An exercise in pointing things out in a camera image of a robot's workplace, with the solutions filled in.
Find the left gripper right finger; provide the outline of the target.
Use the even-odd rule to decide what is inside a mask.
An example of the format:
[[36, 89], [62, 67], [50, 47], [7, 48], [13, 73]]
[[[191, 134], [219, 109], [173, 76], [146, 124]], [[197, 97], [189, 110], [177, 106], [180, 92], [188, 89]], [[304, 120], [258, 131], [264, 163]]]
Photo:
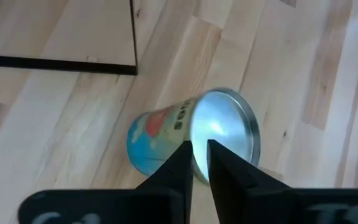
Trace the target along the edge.
[[292, 188], [215, 140], [207, 155], [220, 224], [358, 224], [358, 189]]

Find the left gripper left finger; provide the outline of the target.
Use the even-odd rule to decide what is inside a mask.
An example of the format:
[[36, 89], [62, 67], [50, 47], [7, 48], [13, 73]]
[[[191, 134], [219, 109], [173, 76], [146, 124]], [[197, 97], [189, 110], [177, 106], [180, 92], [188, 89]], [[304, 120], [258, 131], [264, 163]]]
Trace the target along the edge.
[[19, 224], [189, 224], [193, 148], [184, 141], [134, 189], [43, 190], [19, 206]]

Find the peaches can blue label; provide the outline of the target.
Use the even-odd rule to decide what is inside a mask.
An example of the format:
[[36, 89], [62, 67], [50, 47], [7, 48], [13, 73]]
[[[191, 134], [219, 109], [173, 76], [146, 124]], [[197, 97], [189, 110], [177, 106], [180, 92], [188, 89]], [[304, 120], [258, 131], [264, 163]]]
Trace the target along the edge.
[[195, 176], [208, 184], [210, 139], [258, 165], [259, 125], [251, 107], [238, 92], [215, 88], [181, 103], [143, 113], [129, 128], [126, 145], [132, 165], [150, 176], [183, 141], [190, 140]]

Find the wooden shelf black frame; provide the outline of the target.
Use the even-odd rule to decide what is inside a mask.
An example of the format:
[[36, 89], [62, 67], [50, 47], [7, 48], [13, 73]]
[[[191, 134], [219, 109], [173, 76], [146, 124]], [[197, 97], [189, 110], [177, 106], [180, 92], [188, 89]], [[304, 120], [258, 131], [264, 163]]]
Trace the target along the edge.
[[0, 67], [25, 68], [25, 69], [36, 69], [36, 70], [56, 70], [56, 71], [65, 71], [65, 72], [107, 73], [107, 74], [137, 76], [139, 62], [137, 56], [134, 0], [129, 0], [129, 5], [130, 5], [131, 29], [132, 29], [135, 65], [121, 65], [121, 64], [98, 63], [98, 62], [80, 62], [80, 61], [69, 61], [69, 60], [52, 60], [52, 59], [44, 59], [44, 58], [10, 57], [10, 56], [0, 55]]

